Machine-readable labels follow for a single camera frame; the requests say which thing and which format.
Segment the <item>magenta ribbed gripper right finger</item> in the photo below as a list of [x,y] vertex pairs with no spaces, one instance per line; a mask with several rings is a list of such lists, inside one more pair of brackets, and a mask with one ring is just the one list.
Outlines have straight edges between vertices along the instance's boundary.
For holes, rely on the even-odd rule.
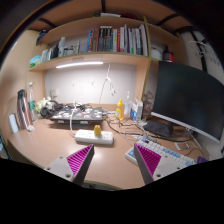
[[135,144],[134,155],[145,184],[159,180],[174,171],[174,164],[169,158]]

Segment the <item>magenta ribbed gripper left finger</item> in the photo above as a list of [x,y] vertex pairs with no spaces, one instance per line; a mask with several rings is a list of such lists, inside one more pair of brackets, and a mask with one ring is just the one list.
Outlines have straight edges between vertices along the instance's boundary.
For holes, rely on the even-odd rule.
[[65,180],[81,186],[94,156],[94,145],[91,144],[76,151],[68,157],[58,157],[45,170]]

